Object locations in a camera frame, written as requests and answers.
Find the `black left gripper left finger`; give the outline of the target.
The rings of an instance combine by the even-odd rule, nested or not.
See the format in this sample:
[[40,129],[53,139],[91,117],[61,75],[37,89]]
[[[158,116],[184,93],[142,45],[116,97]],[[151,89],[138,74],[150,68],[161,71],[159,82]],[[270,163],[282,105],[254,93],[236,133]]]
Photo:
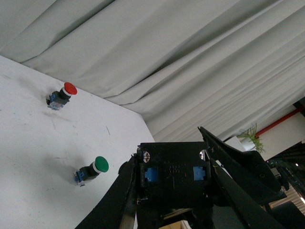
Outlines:
[[78,229],[133,229],[136,215],[136,157],[124,165],[100,202],[76,227]]

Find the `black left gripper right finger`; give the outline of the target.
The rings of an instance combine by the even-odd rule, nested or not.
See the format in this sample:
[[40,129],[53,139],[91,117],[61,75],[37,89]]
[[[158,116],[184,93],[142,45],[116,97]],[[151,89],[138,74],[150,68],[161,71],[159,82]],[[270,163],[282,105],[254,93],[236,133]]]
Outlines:
[[262,209],[282,195],[282,188],[257,151],[242,152],[198,128],[208,145],[207,156],[217,187],[245,229],[282,229],[269,212]]

